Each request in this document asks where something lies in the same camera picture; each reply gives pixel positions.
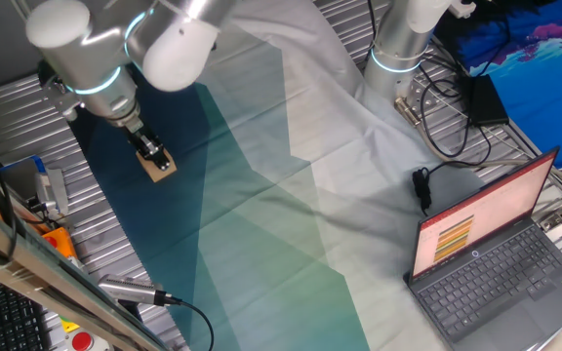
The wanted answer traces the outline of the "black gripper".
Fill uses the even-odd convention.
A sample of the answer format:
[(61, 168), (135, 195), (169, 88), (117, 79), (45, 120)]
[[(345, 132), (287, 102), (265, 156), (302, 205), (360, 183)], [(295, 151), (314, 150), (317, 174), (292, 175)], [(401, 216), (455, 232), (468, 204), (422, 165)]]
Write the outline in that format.
[(160, 171), (167, 171), (171, 161), (165, 153), (164, 145), (146, 124), (126, 128), (129, 142), (137, 149), (142, 158), (151, 161)]

